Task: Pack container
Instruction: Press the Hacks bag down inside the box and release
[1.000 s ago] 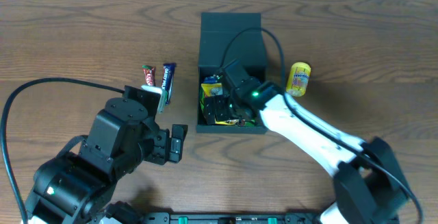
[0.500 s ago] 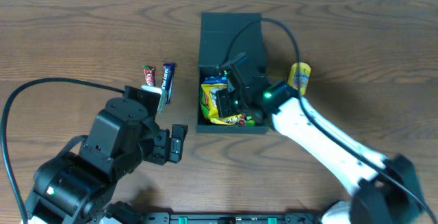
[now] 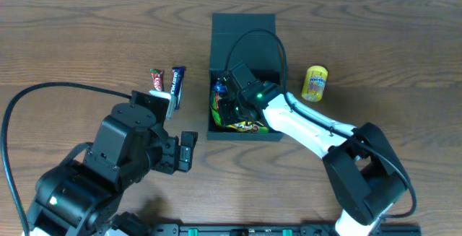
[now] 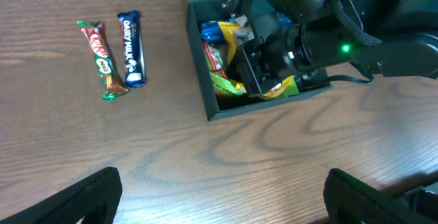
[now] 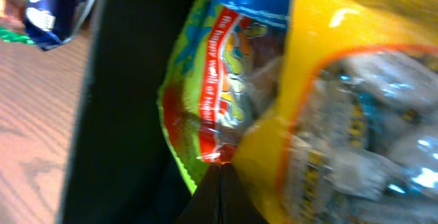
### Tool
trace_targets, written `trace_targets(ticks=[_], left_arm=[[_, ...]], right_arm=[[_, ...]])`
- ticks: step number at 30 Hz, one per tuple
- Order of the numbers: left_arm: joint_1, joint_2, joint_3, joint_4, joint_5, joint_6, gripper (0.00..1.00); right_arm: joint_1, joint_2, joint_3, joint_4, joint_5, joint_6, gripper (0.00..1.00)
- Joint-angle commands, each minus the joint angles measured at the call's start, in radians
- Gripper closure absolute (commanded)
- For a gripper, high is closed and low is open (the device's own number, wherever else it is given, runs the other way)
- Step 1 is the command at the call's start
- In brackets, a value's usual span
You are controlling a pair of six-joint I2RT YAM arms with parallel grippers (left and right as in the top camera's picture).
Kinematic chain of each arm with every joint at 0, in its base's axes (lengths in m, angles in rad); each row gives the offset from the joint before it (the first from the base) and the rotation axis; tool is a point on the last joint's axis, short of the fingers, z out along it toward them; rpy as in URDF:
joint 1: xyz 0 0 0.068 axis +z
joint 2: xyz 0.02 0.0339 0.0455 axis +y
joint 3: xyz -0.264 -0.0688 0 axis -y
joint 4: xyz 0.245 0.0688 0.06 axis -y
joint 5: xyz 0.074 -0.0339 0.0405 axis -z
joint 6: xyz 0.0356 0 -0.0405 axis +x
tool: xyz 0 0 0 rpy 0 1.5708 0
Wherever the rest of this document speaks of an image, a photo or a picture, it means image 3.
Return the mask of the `yellow Hacks candy bag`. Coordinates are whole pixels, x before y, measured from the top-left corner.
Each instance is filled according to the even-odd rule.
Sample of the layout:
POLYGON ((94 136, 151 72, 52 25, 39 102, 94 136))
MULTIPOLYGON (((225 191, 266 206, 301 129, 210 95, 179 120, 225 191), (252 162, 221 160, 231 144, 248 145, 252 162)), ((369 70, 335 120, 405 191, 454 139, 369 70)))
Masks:
POLYGON ((250 133, 268 133, 269 128, 264 126, 260 122, 239 122, 227 125, 227 128, 232 128, 238 132, 250 132, 250 133))

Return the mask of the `blue Oreo cookie pack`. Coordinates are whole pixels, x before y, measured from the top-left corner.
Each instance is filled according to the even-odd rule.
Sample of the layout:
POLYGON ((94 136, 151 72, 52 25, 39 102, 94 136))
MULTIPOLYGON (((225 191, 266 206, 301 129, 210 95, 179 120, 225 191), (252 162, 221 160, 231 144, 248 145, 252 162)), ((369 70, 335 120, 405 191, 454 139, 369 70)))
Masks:
POLYGON ((221 95, 227 94, 227 87, 225 84, 221 83, 220 81, 216 81, 215 85, 212 88, 215 92, 221 95))

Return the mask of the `green Haribo gummy bag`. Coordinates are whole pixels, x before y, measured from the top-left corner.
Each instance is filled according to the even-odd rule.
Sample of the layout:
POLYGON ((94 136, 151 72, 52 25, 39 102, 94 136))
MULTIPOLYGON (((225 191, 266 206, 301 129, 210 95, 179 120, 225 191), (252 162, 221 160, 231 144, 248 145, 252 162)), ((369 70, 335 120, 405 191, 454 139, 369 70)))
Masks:
POLYGON ((222 96, 215 91, 212 91, 210 95, 210 108, 212 111, 212 117, 214 122, 220 128, 227 128, 227 125, 223 124, 224 117, 219 113, 218 102, 222 99, 222 96))

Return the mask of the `dark green box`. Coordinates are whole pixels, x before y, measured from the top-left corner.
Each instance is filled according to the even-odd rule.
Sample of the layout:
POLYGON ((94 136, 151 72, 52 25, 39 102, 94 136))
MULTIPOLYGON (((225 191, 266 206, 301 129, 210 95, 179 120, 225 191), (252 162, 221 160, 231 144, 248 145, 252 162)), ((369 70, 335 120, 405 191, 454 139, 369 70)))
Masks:
POLYGON ((212 40, 209 61, 209 88, 212 89, 228 67, 243 62, 262 81, 281 83, 282 63, 278 42, 270 34, 276 32, 274 14, 212 15, 212 40))

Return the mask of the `blue Dairy Milk bar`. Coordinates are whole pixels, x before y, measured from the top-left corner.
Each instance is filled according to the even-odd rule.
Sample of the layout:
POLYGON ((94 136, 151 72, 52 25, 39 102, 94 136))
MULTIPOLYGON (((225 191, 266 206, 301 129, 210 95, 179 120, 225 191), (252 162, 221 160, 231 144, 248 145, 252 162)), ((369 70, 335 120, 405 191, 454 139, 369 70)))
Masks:
POLYGON ((172 82, 170 88, 170 94, 175 96, 176 103, 175 109, 178 110, 180 108, 180 98, 183 89, 183 80, 186 68, 184 66, 175 66, 172 68, 172 82))

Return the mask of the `yellow Mentos bottle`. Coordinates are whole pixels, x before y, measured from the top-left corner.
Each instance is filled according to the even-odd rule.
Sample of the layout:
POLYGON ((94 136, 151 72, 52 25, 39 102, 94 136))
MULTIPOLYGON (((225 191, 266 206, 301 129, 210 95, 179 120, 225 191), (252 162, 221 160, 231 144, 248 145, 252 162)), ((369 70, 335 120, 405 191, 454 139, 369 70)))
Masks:
POLYGON ((311 66, 305 75, 301 96, 310 102, 318 102, 322 99, 326 86, 328 71, 323 66, 311 66))

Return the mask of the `green red KitKat Milo bar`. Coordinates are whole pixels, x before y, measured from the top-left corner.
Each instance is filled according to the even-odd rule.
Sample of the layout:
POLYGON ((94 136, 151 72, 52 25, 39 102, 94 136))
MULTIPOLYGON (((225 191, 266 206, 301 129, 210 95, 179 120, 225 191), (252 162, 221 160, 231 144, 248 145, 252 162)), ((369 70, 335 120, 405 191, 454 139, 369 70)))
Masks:
POLYGON ((163 85, 164 71, 160 69, 150 69, 149 72, 152 77, 153 89, 156 91, 163 92, 164 91, 164 85, 163 85))

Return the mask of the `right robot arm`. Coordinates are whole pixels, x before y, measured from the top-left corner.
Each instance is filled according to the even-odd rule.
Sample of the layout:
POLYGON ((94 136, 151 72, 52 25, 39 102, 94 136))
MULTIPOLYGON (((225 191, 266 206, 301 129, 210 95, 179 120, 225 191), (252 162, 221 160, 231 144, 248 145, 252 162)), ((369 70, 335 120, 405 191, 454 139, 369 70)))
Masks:
POLYGON ((336 235, 371 235, 384 219, 411 216, 417 195, 385 134, 357 128, 298 101, 284 87, 258 79, 227 80, 219 101, 225 120, 260 122, 286 134, 322 159, 342 213, 336 235))

